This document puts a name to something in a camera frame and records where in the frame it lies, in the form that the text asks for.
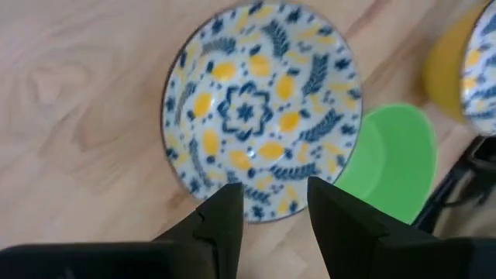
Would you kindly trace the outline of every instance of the green plastic bowl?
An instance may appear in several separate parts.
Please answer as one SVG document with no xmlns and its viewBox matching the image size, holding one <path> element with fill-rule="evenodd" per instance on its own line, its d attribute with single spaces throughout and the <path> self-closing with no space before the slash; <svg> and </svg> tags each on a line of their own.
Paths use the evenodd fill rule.
<svg viewBox="0 0 496 279">
<path fill-rule="evenodd" d="M 356 149 L 336 186 L 405 223 L 412 223 L 436 175 L 436 136 L 411 105 L 368 113 Z"/>
</svg>

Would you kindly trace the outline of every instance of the black plastic part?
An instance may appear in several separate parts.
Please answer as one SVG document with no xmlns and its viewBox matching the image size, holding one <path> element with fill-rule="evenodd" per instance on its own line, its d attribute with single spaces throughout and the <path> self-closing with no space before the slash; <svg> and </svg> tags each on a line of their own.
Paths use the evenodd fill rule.
<svg viewBox="0 0 496 279">
<path fill-rule="evenodd" d="M 453 192 L 456 183 L 465 175 L 466 172 L 468 172 L 468 170 L 473 168 L 473 164 L 468 158 L 477 151 L 477 148 L 483 143 L 484 139 L 485 138 L 482 136 L 476 137 L 465 149 L 462 156 L 441 181 L 441 184 L 430 195 L 423 209 L 412 223 L 412 226 L 426 233 L 432 233 L 434 231 L 441 211 Z"/>
<path fill-rule="evenodd" d="M 0 278 L 236 278 L 243 186 L 228 184 L 151 243 L 15 246 Z"/>
<path fill-rule="evenodd" d="M 332 279 L 496 277 L 496 239 L 439 240 L 317 177 L 308 210 Z"/>
</svg>

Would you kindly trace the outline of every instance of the blue flower motif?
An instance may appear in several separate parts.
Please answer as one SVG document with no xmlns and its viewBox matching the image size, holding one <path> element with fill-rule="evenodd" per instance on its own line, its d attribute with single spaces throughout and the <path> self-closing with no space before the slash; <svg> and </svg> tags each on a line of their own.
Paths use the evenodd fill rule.
<svg viewBox="0 0 496 279">
<path fill-rule="evenodd" d="M 244 122 L 248 122 L 250 118 L 253 117 L 253 106 L 243 103 L 242 106 L 236 109 L 238 111 L 238 119 L 244 120 Z"/>
<path fill-rule="evenodd" d="M 241 87 L 229 86 L 226 98 L 217 106 L 222 131 L 234 134 L 242 142 L 252 135 L 263 135 L 266 123 L 274 116 L 269 101 L 269 92 L 257 90 L 253 81 Z"/>
</svg>

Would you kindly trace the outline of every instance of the patterned bowl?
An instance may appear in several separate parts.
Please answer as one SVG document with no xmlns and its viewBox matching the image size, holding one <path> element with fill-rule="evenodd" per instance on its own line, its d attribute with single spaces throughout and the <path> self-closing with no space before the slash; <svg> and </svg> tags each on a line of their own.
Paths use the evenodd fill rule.
<svg viewBox="0 0 496 279">
<path fill-rule="evenodd" d="M 430 51 L 422 75 L 446 115 L 481 135 L 496 135 L 496 2 L 478 2 L 455 21 Z"/>
<path fill-rule="evenodd" d="M 249 222 L 302 210 L 306 178 L 334 182 L 360 128 L 350 49 L 301 5 L 219 13 L 186 42 L 165 86 L 163 135 L 177 175 L 196 198 L 243 182 Z"/>
</svg>

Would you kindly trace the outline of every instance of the wooden table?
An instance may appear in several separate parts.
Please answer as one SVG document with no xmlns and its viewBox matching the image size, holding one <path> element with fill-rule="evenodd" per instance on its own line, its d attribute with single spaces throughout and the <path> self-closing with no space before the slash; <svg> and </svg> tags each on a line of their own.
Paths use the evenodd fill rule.
<svg viewBox="0 0 496 279">
<path fill-rule="evenodd" d="M 477 0 L 307 0 L 347 38 L 366 109 L 421 106 L 436 127 L 436 183 L 474 136 L 422 93 L 436 37 Z M 230 0 L 0 3 L 0 246 L 150 240 L 197 204 L 160 138 L 167 70 Z M 327 278 L 308 213 L 245 225 L 240 278 Z"/>
</svg>

